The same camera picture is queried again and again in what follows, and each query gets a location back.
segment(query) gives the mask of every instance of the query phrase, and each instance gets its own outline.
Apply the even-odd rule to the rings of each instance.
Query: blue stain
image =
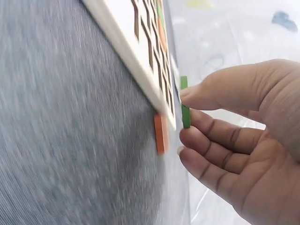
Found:
[[[289,15],[282,11],[277,11],[272,19],[272,23],[278,24],[287,30],[298,33],[298,27],[293,20],[289,19]]]

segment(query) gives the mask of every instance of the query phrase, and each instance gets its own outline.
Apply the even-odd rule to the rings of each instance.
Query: wooden puzzle board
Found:
[[[83,0],[160,114],[176,129],[164,6],[161,0]]]

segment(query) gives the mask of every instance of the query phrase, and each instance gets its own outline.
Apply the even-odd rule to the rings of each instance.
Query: hand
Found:
[[[217,71],[181,93],[192,127],[180,159],[201,183],[253,225],[300,224],[300,65],[287,60]],[[227,109],[265,130],[215,120]]]

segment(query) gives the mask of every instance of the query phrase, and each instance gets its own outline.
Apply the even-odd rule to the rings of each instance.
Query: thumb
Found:
[[[271,60],[219,70],[181,92],[182,103],[201,110],[242,108],[259,111],[263,99],[285,76],[276,72],[286,60]]]

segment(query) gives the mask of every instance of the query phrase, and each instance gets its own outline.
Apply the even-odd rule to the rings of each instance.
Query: fingernail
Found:
[[[178,149],[177,149],[177,154],[180,155],[181,151],[184,150],[184,147],[183,146],[180,146]]]

